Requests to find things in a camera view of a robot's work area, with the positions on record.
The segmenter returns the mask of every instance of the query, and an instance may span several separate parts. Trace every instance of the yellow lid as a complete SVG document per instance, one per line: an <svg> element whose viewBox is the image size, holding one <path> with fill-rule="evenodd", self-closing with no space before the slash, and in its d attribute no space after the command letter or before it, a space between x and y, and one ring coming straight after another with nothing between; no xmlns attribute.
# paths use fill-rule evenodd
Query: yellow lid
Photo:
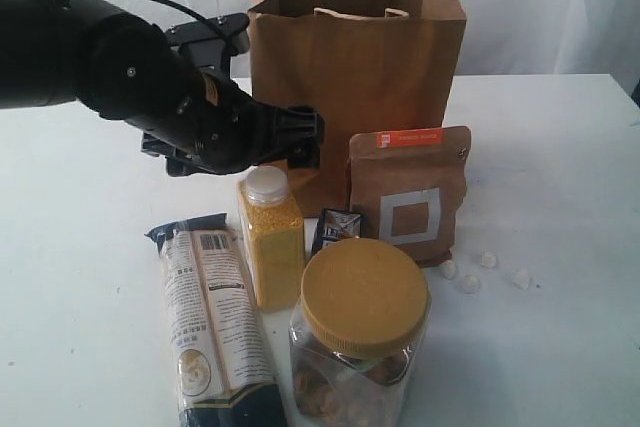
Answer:
<svg viewBox="0 0 640 427"><path fill-rule="evenodd" d="M328 348L358 359L388 357L421 331L431 304L420 268L372 239L328 245L302 277L302 309Z"/></svg>

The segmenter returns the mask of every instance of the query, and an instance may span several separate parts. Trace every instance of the plastic jar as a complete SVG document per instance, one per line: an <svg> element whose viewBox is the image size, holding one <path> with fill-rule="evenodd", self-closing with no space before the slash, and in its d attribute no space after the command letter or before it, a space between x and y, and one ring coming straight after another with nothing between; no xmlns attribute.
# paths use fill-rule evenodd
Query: plastic jar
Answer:
<svg viewBox="0 0 640 427"><path fill-rule="evenodd" d="M305 267L304 218L277 167L258 167L238 184L240 221L258 307L295 305Z"/></svg>
<svg viewBox="0 0 640 427"><path fill-rule="evenodd" d="M426 279L399 249L349 239L321 250L289 325L300 412L335 427L396 425L430 305Z"/></svg>

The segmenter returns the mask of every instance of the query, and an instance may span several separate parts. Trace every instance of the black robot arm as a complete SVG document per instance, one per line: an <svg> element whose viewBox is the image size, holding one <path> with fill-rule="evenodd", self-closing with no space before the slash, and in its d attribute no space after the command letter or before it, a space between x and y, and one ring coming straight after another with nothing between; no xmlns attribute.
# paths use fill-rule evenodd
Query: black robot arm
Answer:
<svg viewBox="0 0 640 427"><path fill-rule="evenodd" d="M79 99L142 130L172 176L318 166L315 110L257 102L229 77L249 48L245 14L163 32L104 0L0 0L0 12L0 109Z"/></svg>

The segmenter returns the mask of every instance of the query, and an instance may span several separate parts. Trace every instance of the white table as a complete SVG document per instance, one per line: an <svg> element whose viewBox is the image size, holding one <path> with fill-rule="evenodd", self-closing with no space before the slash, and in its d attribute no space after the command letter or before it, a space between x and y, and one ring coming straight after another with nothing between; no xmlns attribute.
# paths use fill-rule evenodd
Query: white table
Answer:
<svg viewBox="0 0 640 427"><path fill-rule="evenodd" d="M248 82L242 85L247 88ZM469 194L401 425L640 425L640 111L608 76L456 78ZM79 104L0 112L0 425L177 425L155 246L239 176L171 179ZM497 254L500 268L477 259ZM505 277L534 276L529 291ZM264 316L293 426L288 312Z"/></svg>

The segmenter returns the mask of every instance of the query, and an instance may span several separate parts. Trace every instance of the brown paper bag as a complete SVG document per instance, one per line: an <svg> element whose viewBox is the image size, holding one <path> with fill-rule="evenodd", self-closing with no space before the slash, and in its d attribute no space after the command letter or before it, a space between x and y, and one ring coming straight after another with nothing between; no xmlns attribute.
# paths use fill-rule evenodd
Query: brown paper bag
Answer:
<svg viewBox="0 0 640 427"><path fill-rule="evenodd" d="M456 211L467 193L467 127L358 134L350 148L350 208L362 236L425 266L451 258Z"/></svg>
<svg viewBox="0 0 640 427"><path fill-rule="evenodd" d="M320 169L289 172L302 213L344 208L352 135L442 124L465 14L458 0L253 1L253 96L326 122Z"/></svg>

